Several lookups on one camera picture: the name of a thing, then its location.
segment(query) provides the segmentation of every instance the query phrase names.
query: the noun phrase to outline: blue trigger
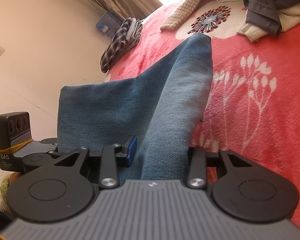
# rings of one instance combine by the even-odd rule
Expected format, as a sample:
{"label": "blue trigger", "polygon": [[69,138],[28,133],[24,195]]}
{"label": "blue trigger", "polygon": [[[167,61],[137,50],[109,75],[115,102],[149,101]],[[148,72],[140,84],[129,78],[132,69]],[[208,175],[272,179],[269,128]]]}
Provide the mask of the blue trigger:
{"label": "blue trigger", "polygon": [[137,137],[134,137],[134,139],[132,140],[128,148],[128,156],[126,158],[127,167],[130,167],[132,165],[134,156],[136,155],[137,152],[137,145],[138,145],[138,139]]}

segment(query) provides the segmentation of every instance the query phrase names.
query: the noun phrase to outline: camera lens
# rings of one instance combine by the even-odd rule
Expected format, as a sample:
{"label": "camera lens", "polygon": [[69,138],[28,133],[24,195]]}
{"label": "camera lens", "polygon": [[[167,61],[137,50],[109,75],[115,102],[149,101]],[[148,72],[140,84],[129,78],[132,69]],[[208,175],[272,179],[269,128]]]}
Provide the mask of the camera lens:
{"label": "camera lens", "polygon": [[13,123],[13,121],[9,122],[8,129],[9,129],[9,133],[13,134],[13,132],[14,132],[14,123]]}
{"label": "camera lens", "polygon": [[17,117],[17,120],[16,120],[16,128],[17,128],[17,131],[20,132],[22,130],[22,120],[21,120],[21,117]]}
{"label": "camera lens", "polygon": [[28,126],[28,118],[27,118],[26,116],[23,118],[23,125],[24,125],[25,127]]}

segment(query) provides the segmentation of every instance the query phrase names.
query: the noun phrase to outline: silver screw head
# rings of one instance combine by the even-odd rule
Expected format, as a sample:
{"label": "silver screw head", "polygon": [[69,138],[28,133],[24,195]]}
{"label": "silver screw head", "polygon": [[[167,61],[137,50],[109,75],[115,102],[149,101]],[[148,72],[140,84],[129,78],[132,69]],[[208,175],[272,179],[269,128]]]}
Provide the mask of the silver screw head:
{"label": "silver screw head", "polygon": [[105,179],[101,180],[101,184],[105,187],[112,187],[115,184],[117,184],[117,181],[112,178],[105,178]]}
{"label": "silver screw head", "polygon": [[191,179],[189,181],[189,184],[193,187],[200,187],[202,185],[204,185],[204,180],[203,179],[199,179],[199,178],[196,178],[196,179]]}

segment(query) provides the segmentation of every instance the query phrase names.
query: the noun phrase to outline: plaid shirt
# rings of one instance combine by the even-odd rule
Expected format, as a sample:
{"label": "plaid shirt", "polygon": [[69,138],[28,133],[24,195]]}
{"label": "plaid shirt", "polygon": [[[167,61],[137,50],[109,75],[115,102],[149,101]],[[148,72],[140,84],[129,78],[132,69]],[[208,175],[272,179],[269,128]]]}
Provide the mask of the plaid shirt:
{"label": "plaid shirt", "polygon": [[112,60],[115,59],[116,54],[122,50],[127,42],[126,37],[131,25],[131,20],[131,17],[124,20],[121,27],[115,32],[110,45],[103,53],[100,60],[101,71],[103,73],[106,73],[111,68]]}

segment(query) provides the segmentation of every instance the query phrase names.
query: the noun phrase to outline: blue jeans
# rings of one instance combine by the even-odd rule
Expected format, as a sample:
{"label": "blue jeans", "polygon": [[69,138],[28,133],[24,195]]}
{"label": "blue jeans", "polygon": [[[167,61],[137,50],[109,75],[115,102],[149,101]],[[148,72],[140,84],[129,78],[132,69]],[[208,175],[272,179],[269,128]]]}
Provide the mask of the blue jeans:
{"label": "blue jeans", "polygon": [[210,37],[197,33],[136,78],[64,87],[58,113],[58,147],[101,150],[138,137],[124,179],[184,179],[187,150],[205,109],[212,81]]}

